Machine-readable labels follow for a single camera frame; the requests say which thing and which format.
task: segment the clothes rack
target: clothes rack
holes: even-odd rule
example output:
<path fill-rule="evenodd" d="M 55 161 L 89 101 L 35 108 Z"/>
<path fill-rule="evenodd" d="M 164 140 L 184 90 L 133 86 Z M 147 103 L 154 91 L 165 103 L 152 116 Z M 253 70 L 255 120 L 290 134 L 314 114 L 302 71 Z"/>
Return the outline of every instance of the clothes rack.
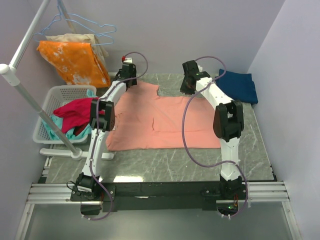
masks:
<path fill-rule="evenodd" d="M 74 160 L 80 160 L 88 156 L 88 152 L 82 151 L 80 148 L 75 147 L 69 139 L 62 133 L 58 126 L 51 120 L 48 114 L 42 109 L 42 107 L 36 102 L 36 100 L 30 95 L 23 84 L 16 76 L 16 71 L 20 60 L 22 59 L 26 48 L 29 45 L 31 38 L 33 37 L 34 30 L 44 15 L 50 0 L 43 0 L 37 13 L 35 14 L 29 28 L 27 29 L 19 47 L 15 51 L 9 65 L 3 63 L 0 64 L 0 74 L 4 79 L 13 86 L 18 93 L 26 100 L 26 102 L 36 111 L 36 113 L 55 131 L 60 140 L 66 145 L 69 150 L 59 150 L 59 149 L 47 149 L 42 148 L 40 153 L 45 156 L 57 156 L 57 157 L 70 157 Z M 66 7 L 62 0 L 58 1 L 58 4 L 62 10 L 62 14 L 66 19 L 70 19 Z M 67 21 L 68 26 L 72 33 L 76 33 L 76 29 L 71 21 Z M 103 160 L 111 160 L 113 158 L 112 153 L 104 153 L 102 155 Z"/>

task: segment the clothes hanger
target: clothes hanger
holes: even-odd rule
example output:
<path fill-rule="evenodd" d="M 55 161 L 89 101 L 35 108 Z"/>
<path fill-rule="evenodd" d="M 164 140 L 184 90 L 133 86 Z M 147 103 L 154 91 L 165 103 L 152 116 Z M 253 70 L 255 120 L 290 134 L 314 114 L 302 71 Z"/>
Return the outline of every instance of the clothes hanger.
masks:
<path fill-rule="evenodd" d="M 92 20 L 89 20 L 89 19 L 87 19 L 87 18 L 85 18 L 85 17 L 82 17 L 82 16 L 80 16 L 80 15 L 78 15 L 78 14 L 68 13 L 69 16 L 75 16 L 75 17 L 81 18 L 81 19 L 83 19 L 83 20 L 85 20 L 85 21 L 87 21 L 87 22 L 89 22 L 89 23 L 92 23 L 92 24 L 97 25 L 97 26 L 100 27 L 100 28 L 103 28 L 103 27 L 105 27 L 105 26 L 109 26 L 109 27 L 113 27 L 113 28 L 114 28 L 114 30 L 112 30 L 112 31 L 97 33 L 96 31 L 92 30 L 91 28 L 83 25 L 82 23 L 80 23 L 80 22 L 78 22 L 78 21 L 76 21 L 76 20 L 67 19 L 67 18 L 64 16 L 63 12 L 62 12 L 61 6 L 62 6 L 61 0 L 57 0 L 57 6 L 56 6 L 56 7 L 58 8 L 59 14 L 57 14 L 57 15 L 55 15 L 55 16 L 53 17 L 53 20 L 50 22 L 50 24 L 49 24 L 47 27 L 45 27 L 44 29 L 42 29 L 40 32 L 36 32 L 35 34 L 33 34 L 33 39 L 34 39 L 36 42 L 39 42 L 39 40 L 35 39 L 35 36 L 36 36 L 36 35 L 45 36 L 46 30 L 49 30 L 50 27 L 51 27 L 51 25 L 52 25 L 53 23 L 59 22 L 59 21 L 61 21 L 62 19 L 66 20 L 67 22 L 73 22 L 73 23 L 79 24 L 80 26 L 82 26 L 82 27 L 84 27 L 85 29 L 87 29 L 87 30 L 89 30 L 90 32 L 92 32 L 92 33 L 93 33 L 95 36 L 97 36 L 97 37 L 102 37 L 102 36 L 103 36 L 103 37 L 110 38 L 110 39 L 112 40 L 112 42 L 93 44 L 92 46 L 109 45 L 109 44 L 113 44 L 113 43 L 115 42 L 114 38 L 113 38 L 112 36 L 109 36 L 108 34 L 110 34 L 110 33 L 115 33 L 115 32 L 117 31 L 116 26 L 111 25 L 111 24 L 99 25 L 97 22 L 92 21 Z"/>

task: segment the gray marble surface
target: gray marble surface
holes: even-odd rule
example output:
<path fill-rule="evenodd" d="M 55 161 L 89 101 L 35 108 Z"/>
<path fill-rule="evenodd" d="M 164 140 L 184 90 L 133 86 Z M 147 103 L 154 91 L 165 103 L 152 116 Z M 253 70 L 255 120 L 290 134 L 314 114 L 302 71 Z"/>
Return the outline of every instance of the gray marble surface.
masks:
<path fill-rule="evenodd" d="M 183 96 L 179 89 L 182 74 L 146 74 L 140 80 L 157 84 L 159 96 Z M 243 104 L 244 131 L 240 138 L 240 167 L 248 180 L 273 180 L 272 169 L 260 134 L 254 111 L 249 103 Z M 78 144 L 84 151 L 89 143 Z M 56 149 L 66 149 L 56 145 Z M 220 149 L 191 149 L 191 154 L 203 164 L 221 161 Z M 218 181 L 221 167 L 204 168 L 194 164 L 184 148 L 136 149 L 114 152 L 114 159 L 102 161 L 103 182 L 179 182 Z M 46 183 L 75 181 L 85 160 L 53 157 Z"/>

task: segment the white laundry basket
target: white laundry basket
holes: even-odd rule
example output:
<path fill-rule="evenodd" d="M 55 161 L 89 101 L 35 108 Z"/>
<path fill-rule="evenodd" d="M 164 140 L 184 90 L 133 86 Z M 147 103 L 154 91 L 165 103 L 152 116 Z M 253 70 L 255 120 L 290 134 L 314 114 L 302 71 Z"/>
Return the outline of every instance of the white laundry basket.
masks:
<path fill-rule="evenodd" d="M 75 99 L 87 98 L 87 90 L 90 89 L 96 94 L 97 89 L 94 86 L 89 85 L 62 85 L 52 87 L 46 95 L 43 110 L 49 115 L 53 115 L 54 110 L 61 106 L 71 102 Z M 51 140 L 41 117 L 39 117 L 34 132 L 33 141 L 39 144 L 64 144 L 61 140 Z M 84 143 L 87 141 L 88 135 L 81 139 L 70 140 L 71 143 Z"/>

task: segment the white wall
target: white wall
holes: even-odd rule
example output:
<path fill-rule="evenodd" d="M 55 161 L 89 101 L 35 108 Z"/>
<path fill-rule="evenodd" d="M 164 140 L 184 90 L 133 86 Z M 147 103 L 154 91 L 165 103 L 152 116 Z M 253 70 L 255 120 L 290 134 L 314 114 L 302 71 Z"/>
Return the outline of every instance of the white wall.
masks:
<path fill-rule="evenodd" d="M 28 0 L 36 9 L 41 0 Z M 70 13 L 100 24 L 114 24 L 115 43 L 110 53 L 110 72 L 121 67 L 121 57 L 139 51 L 149 59 L 149 73 L 181 73 L 182 63 L 204 55 L 223 59 L 229 70 L 246 73 L 284 0 L 65 0 Z M 48 25 L 58 12 L 56 1 L 42 23 Z M 69 32 L 56 22 L 48 35 Z M 209 73 L 221 66 L 202 61 Z M 142 60 L 138 72 L 144 70 Z"/>
<path fill-rule="evenodd" d="M 320 1 L 286 0 L 249 73 L 255 113 L 304 239 L 319 239 Z"/>
<path fill-rule="evenodd" d="M 34 11 L 26 1 L 6 0 L 0 7 L 0 63 L 8 64 L 25 34 Z M 36 52 L 31 41 L 17 69 L 17 76 L 42 105 L 47 91 L 61 84 L 56 73 Z M 45 163 L 40 145 L 32 140 L 38 119 L 18 92 L 0 76 L 0 239 L 13 239 L 32 182 Z"/>

